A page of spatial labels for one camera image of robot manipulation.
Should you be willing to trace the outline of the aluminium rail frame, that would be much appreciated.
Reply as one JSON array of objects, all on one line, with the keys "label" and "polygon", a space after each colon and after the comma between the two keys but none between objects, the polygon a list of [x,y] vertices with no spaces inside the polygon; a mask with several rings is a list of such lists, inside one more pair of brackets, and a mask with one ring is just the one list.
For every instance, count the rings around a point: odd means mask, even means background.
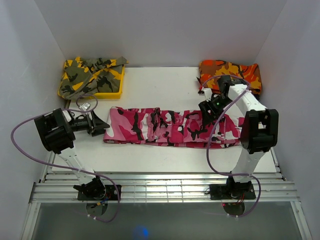
[{"label": "aluminium rail frame", "polygon": [[[204,195],[210,184],[221,184],[226,177],[210,170],[205,151],[200,148],[173,148],[141,145],[107,145],[99,140],[93,144],[99,153],[108,152],[113,161],[103,161],[98,155],[92,161],[99,167],[106,182],[122,186],[123,203],[200,203],[208,202]],[[310,233],[301,200],[293,181],[282,174],[275,151],[267,152],[254,171],[254,189],[261,191],[260,202],[289,202],[298,230],[304,240]],[[35,232],[42,203],[76,203],[75,174],[63,160],[51,153],[39,183],[32,188],[21,238],[30,240]]]}]

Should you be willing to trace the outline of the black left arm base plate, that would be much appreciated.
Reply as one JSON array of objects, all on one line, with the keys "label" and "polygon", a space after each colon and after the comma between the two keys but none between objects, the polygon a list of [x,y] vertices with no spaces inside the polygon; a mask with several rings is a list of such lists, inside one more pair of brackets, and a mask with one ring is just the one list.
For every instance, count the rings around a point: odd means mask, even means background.
[{"label": "black left arm base plate", "polygon": [[113,184],[106,184],[103,189],[98,192],[94,192],[91,195],[85,195],[82,192],[78,192],[76,199],[78,201],[102,201],[104,199],[117,201],[118,197],[121,198],[122,185],[117,184],[116,187],[118,190],[116,190]]}]

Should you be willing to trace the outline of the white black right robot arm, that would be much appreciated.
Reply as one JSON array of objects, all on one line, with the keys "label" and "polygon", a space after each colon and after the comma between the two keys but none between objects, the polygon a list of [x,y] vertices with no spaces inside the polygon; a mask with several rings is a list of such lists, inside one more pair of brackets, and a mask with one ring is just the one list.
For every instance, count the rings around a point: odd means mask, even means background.
[{"label": "white black right robot arm", "polygon": [[244,116],[240,131],[241,153],[232,171],[227,172],[224,184],[211,184],[211,200],[255,200],[260,197],[255,193],[253,173],[261,158],[278,142],[279,113],[261,104],[252,91],[250,83],[235,75],[218,75],[219,94],[203,83],[199,94],[205,100],[199,103],[202,124],[213,124],[214,132],[225,113],[236,105]]}]

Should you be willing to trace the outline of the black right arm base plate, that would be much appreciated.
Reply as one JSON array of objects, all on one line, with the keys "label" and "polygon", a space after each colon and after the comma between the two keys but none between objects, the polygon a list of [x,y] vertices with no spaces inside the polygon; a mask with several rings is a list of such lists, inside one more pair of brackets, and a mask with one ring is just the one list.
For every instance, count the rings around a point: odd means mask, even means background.
[{"label": "black right arm base plate", "polygon": [[211,200],[255,200],[256,194],[250,183],[245,187],[234,187],[225,184],[210,184],[209,195]]}]

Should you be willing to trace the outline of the pink camouflage trousers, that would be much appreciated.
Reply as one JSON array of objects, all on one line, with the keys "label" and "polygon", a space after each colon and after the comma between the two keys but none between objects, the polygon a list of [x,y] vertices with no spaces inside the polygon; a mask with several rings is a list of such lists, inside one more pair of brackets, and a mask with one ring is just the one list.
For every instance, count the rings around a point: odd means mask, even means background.
[{"label": "pink camouflage trousers", "polygon": [[225,114],[214,127],[203,125],[199,110],[122,108],[109,110],[103,141],[108,144],[138,144],[162,147],[222,149],[240,144],[244,118]]}]

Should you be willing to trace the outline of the orange camouflage folded trousers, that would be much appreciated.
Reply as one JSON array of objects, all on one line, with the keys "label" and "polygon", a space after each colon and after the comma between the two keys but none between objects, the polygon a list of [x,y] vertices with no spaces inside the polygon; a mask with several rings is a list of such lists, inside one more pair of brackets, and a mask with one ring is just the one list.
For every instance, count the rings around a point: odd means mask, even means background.
[{"label": "orange camouflage folded trousers", "polygon": [[233,75],[250,83],[251,92],[258,98],[263,90],[260,68],[257,63],[252,65],[236,64],[224,60],[203,60],[199,63],[199,84],[210,88],[214,94],[220,94],[218,76]]}]

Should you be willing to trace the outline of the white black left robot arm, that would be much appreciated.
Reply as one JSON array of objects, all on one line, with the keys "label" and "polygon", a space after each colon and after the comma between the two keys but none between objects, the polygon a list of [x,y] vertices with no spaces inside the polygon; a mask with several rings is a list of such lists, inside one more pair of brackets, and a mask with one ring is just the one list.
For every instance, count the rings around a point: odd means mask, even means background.
[{"label": "white black left robot arm", "polygon": [[80,161],[74,141],[75,132],[85,131],[95,137],[104,134],[110,125],[94,111],[75,117],[70,111],[61,108],[37,117],[34,123],[45,149],[63,159],[77,177],[79,184],[73,188],[87,198],[102,199],[107,193],[106,187],[99,176],[91,174],[94,170]]}]

